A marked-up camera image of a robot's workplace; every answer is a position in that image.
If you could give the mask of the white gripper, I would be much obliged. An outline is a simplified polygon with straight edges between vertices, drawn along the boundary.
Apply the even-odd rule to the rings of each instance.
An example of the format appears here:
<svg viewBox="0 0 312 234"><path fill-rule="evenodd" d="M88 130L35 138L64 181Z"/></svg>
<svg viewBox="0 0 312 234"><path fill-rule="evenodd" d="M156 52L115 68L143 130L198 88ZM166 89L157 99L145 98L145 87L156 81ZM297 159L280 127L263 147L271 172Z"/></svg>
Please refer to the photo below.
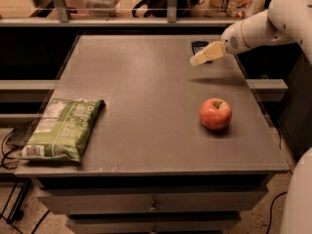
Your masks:
<svg viewBox="0 0 312 234"><path fill-rule="evenodd" d="M195 47L194 56L190 58L193 66L222 58L226 50L229 54L238 55L249 51L251 48L247 43L244 22L237 21L228 26L221 34L221 42L215 41L205 47Z"/></svg>

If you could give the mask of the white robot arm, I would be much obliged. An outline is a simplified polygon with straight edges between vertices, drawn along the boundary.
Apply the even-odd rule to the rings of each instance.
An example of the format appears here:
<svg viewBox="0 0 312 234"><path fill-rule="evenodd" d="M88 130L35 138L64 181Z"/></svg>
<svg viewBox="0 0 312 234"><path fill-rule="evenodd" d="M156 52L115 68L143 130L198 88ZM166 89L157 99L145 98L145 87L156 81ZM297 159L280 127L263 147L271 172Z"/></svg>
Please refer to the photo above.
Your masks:
<svg viewBox="0 0 312 234"><path fill-rule="evenodd" d="M312 0L271 0L267 10L227 27L218 42L212 42L190 59L194 66L225 54L241 54L260 46L295 43L302 54L288 84L288 107L283 129L292 145L302 152L292 172L280 234L312 234Z"/></svg>

